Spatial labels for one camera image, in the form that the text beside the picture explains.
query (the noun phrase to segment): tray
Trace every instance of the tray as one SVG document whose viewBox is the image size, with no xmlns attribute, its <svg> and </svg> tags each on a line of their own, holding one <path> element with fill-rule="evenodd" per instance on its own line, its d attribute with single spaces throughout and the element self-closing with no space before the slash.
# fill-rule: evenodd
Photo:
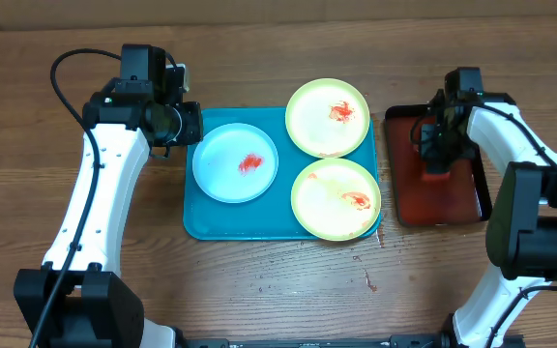
<svg viewBox="0 0 557 348">
<path fill-rule="evenodd" d="M 318 160 L 302 152 L 291 141 L 285 127 L 285 107 L 242 107 L 205 109 L 204 133 L 230 123 L 245 123 L 265 131 L 278 150 L 278 172 L 272 185 L 259 197 L 245 203 L 222 203 L 205 194 L 192 174 L 192 155 L 188 148 L 184 187 L 183 221 L 187 232 L 207 241 L 315 240 L 300 225 L 291 210 L 291 187 L 300 172 Z M 345 156 L 363 166 L 379 183 L 373 123 L 365 141 Z M 381 222 L 381 215 L 360 238 L 370 236 Z"/>
</svg>

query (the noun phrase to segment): yellow plate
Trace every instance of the yellow plate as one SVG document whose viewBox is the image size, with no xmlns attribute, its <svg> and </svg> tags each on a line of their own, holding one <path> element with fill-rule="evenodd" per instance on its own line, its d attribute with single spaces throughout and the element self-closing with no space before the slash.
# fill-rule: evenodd
<svg viewBox="0 0 557 348">
<path fill-rule="evenodd" d="M 367 232 L 379 216 L 381 200 L 375 179 L 347 159 L 313 162 L 291 189 L 298 222 L 328 241 L 346 241 Z"/>
<path fill-rule="evenodd" d="M 352 85 L 320 78 L 289 100 L 285 124 L 302 151 L 321 159 L 343 157 L 365 140 L 370 115 L 365 97 Z"/>
</svg>

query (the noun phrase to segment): tabletop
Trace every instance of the tabletop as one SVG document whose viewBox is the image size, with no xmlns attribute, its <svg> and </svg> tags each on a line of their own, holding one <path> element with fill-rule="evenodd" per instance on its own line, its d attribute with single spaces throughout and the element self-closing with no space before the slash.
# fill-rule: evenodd
<svg viewBox="0 0 557 348">
<path fill-rule="evenodd" d="M 384 220 L 351 243 L 199 242 L 182 226 L 185 149 L 150 159 L 137 182 L 122 247 L 123 280 L 153 321 L 188 338 L 384 337 L 433 333 L 463 305 L 487 265 L 485 224 L 397 224 L 385 110 L 428 101 L 458 66 L 481 67 L 487 91 L 507 92 L 557 152 L 557 16 L 387 20 L 0 32 L 0 347 L 26 346 L 13 297 L 20 268 L 37 269 L 66 213 L 82 133 L 48 71 L 80 47 L 124 43 L 170 51 L 191 71 L 202 107 L 286 105 L 302 84 L 345 80 L 375 122 Z M 77 108 L 119 72 L 77 56 L 58 71 Z M 488 160 L 493 197 L 501 178 Z M 529 347 L 557 347 L 557 294 L 540 294 L 511 327 Z"/>
</svg>

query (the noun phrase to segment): blue tray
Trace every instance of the blue tray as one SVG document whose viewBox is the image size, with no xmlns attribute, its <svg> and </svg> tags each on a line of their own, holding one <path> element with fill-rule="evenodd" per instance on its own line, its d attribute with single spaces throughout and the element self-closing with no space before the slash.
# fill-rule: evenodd
<svg viewBox="0 0 557 348">
<path fill-rule="evenodd" d="M 265 131 L 278 150 L 277 177 L 259 197 L 245 203 L 222 203 L 205 194 L 192 175 L 188 148 L 184 188 L 184 227 L 196 239 L 208 241 L 312 240 L 291 210 L 291 187 L 300 172 L 318 160 L 300 150 L 285 127 L 285 107 L 215 108 L 203 110 L 204 133 L 230 123 L 245 123 Z M 371 122 L 365 141 L 345 156 L 363 166 L 379 182 L 375 136 Z M 381 222 L 381 214 L 363 237 L 370 236 Z"/>
</svg>

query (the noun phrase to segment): ketchup smear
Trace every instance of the ketchup smear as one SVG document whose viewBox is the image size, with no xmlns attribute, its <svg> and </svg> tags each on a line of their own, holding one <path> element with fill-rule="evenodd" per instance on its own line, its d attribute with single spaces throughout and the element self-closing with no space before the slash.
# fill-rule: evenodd
<svg viewBox="0 0 557 348">
<path fill-rule="evenodd" d="M 352 119 L 354 109 L 349 107 L 347 101 L 342 101 L 342 104 L 331 107 L 330 118 L 342 123 L 347 123 Z"/>
<path fill-rule="evenodd" d="M 263 164 L 263 158 L 256 154 L 249 154 L 245 159 L 240 162 L 238 169 L 240 169 L 240 174 L 247 175 L 251 171 L 257 169 L 261 164 Z"/>
</svg>

